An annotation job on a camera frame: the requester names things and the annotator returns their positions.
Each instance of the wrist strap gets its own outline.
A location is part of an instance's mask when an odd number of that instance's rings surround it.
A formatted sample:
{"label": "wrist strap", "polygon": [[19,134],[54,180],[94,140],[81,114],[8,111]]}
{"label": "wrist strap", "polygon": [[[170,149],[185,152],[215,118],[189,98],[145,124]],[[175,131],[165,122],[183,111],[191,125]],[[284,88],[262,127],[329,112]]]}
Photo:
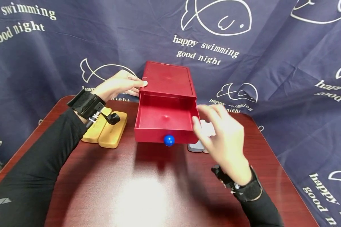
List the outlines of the wrist strap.
{"label": "wrist strap", "polygon": [[223,172],[219,165],[215,165],[212,167],[212,172],[216,175],[216,177],[223,182],[226,188],[231,189],[231,193],[237,198],[239,201],[251,201],[257,198],[261,191],[263,191],[263,187],[257,177],[254,169],[250,166],[252,178],[249,183],[245,186],[240,186],[235,183],[226,173]]}
{"label": "wrist strap", "polygon": [[105,107],[105,102],[99,96],[92,94],[90,91],[82,89],[67,105],[76,110],[78,115],[84,119],[89,119],[92,115]]}

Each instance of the wooden block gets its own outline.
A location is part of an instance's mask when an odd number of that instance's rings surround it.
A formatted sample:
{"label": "wooden block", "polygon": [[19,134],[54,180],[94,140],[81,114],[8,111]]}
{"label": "wooden block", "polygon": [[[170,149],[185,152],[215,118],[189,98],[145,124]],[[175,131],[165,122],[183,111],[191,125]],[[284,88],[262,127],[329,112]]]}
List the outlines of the wooden block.
{"label": "wooden block", "polygon": [[[109,115],[111,113],[110,108],[104,108],[102,113]],[[84,137],[81,139],[86,143],[98,143],[99,136],[104,129],[104,126],[107,124],[106,119],[100,115],[96,122],[87,130],[84,134]]]}
{"label": "wooden block", "polygon": [[99,145],[103,148],[117,148],[123,131],[125,129],[126,122],[128,121],[128,115],[124,112],[117,112],[120,117],[120,122],[115,125],[107,123],[101,132],[99,137]]}

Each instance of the red drawer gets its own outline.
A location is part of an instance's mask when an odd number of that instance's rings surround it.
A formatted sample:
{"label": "red drawer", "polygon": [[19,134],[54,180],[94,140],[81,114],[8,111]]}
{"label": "red drawer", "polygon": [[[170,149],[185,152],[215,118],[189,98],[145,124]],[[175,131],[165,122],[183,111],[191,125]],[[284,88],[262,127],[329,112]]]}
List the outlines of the red drawer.
{"label": "red drawer", "polygon": [[199,113],[189,69],[149,61],[142,79],[148,85],[139,92],[135,140],[163,143],[171,135],[175,143],[196,143],[192,116]]}

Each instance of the blue fabric backdrop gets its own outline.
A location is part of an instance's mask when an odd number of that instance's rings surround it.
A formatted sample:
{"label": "blue fabric backdrop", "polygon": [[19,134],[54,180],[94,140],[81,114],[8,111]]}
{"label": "blue fabric backdrop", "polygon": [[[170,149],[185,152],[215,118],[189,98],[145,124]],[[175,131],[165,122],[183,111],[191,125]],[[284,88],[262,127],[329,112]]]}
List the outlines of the blue fabric backdrop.
{"label": "blue fabric backdrop", "polygon": [[341,226],[341,0],[1,0],[0,170],[60,98],[147,60],[251,115],[317,222]]}

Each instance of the table surface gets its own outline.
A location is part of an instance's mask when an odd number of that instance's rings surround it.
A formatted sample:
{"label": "table surface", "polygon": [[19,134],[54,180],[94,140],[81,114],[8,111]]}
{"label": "table surface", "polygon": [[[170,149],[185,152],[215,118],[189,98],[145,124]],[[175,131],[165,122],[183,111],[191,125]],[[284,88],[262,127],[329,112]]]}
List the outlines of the table surface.
{"label": "table surface", "polygon": [[[0,181],[63,113],[62,98],[0,173]],[[63,166],[46,219],[47,227],[249,226],[239,202],[211,172],[209,154],[186,144],[136,143],[138,103],[111,100],[128,122],[116,149],[80,141]],[[251,117],[230,113],[245,128],[244,153],[285,226],[318,226]]]}

